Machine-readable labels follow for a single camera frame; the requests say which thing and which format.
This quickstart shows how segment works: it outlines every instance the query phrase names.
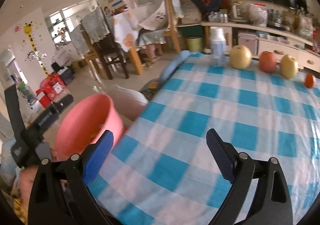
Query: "pink bowl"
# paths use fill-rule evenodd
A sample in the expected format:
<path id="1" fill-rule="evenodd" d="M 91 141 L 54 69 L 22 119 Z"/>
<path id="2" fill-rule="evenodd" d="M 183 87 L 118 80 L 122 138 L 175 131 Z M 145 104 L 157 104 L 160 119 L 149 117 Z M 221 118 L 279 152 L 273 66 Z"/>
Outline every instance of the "pink bowl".
<path id="1" fill-rule="evenodd" d="M 56 136 L 55 150 L 66 157 L 80 154 L 87 145 L 97 142 L 105 130 L 113 133 L 114 146 L 125 132 L 125 126 L 108 95 L 91 95 L 64 118 Z"/>

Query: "blue checkered tablecloth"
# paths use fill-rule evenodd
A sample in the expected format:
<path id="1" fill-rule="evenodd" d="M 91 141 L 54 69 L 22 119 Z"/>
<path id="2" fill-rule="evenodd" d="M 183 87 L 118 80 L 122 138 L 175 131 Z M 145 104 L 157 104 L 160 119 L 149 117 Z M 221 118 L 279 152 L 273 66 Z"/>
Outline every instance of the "blue checkered tablecloth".
<path id="1" fill-rule="evenodd" d="M 206 145 L 214 128 L 238 152 L 279 159 L 296 224 L 320 191 L 319 85 L 307 89 L 303 73 L 285 80 L 257 66 L 215 68 L 209 56 L 188 58 L 89 184 L 98 203 L 128 225 L 208 224 L 230 189 Z"/>

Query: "drawer handle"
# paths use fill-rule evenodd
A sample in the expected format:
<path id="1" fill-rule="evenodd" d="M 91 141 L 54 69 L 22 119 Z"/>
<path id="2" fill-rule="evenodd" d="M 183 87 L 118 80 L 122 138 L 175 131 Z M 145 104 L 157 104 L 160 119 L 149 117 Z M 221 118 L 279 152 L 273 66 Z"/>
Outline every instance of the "drawer handle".
<path id="1" fill-rule="evenodd" d="M 278 50 L 274 50 L 273 52 L 276 53 L 276 54 L 284 55 L 284 52 L 280 52 Z"/>

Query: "floor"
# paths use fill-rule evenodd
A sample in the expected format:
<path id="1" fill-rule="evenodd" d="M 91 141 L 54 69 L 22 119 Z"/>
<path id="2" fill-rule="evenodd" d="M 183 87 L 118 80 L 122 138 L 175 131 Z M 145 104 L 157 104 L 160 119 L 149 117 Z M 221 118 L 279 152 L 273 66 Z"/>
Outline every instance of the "floor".
<path id="1" fill-rule="evenodd" d="M 161 71 L 176 55 L 177 53 L 175 50 L 164 51 L 163 55 L 158 56 L 159 59 L 155 61 L 152 67 L 147 68 L 144 66 L 145 72 L 142 75 L 135 75 L 133 65 L 128 63 L 129 79 L 125 79 L 121 67 L 117 68 L 117 72 L 113 73 L 113 80 L 104 80 L 98 77 L 98 80 L 96 81 L 92 77 L 88 66 L 79 69 L 74 75 L 75 79 L 67 86 L 70 94 L 74 97 L 74 102 L 64 112 L 62 112 L 59 119 L 44 133 L 44 140 L 49 142 L 51 148 L 54 148 L 56 133 L 63 121 L 63 118 L 73 108 L 73 106 L 82 99 L 96 93 L 108 94 L 108 91 L 114 84 L 138 91 L 148 81 L 159 77 Z M 126 126 L 131 124 L 131 121 L 125 117 L 122 116 L 122 119 Z"/>

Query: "orange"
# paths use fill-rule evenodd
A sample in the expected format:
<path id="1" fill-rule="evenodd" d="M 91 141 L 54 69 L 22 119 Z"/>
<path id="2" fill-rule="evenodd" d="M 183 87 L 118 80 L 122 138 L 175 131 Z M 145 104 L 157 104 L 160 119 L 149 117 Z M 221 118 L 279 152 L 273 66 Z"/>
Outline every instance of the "orange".
<path id="1" fill-rule="evenodd" d="M 316 84 L 316 77 L 312 75 L 311 73 L 307 74 L 305 80 L 304 80 L 304 85 L 308 88 L 311 89 L 315 86 Z"/>

